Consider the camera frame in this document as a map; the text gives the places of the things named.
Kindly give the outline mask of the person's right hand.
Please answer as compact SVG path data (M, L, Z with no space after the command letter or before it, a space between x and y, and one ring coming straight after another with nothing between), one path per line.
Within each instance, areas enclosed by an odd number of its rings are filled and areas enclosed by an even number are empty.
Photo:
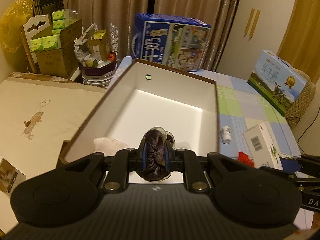
M317 228L320 228L320 213L315 212L313 214L311 229L317 229Z

